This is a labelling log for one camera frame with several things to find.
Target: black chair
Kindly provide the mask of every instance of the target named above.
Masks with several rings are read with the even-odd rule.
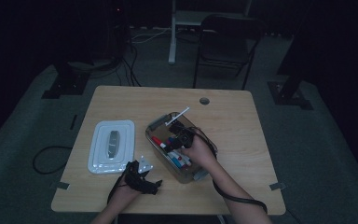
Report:
[[[238,69],[236,77],[247,64],[242,90],[252,67],[255,47],[266,30],[266,24],[258,19],[235,18],[213,14],[200,26],[200,41],[194,74],[196,88],[200,65],[223,66]]]

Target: dark background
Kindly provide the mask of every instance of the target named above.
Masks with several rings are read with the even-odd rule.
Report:
[[[57,61],[115,55],[114,27],[169,27],[171,1],[0,1],[0,127],[34,77]],[[242,12],[244,2],[178,1],[178,9]],[[254,0],[268,35],[292,37],[280,74],[315,84],[358,160],[358,1]]]

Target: wooden table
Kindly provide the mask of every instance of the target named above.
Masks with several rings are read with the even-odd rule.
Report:
[[[210,100],[200,103],[201,97]],[[185,116],[217,145],[217,159],[254,198],[264,202],[269,215],[285,212],[269,150],[248,91],[168,89],[100,86],[94,92],[51,208],[60,212],[100,212],[120,174],[95,175],[88,170],[91,139],[102,120],[130,119],[135,123],[134,159],[141,156],[154,165],[146,179],[163,180],[157,195],[141,195],[123,213],[229,214],[208,175],[201,181],[180,184],[156,158],[145,137],[147,125],[164,114],[190,107]]]

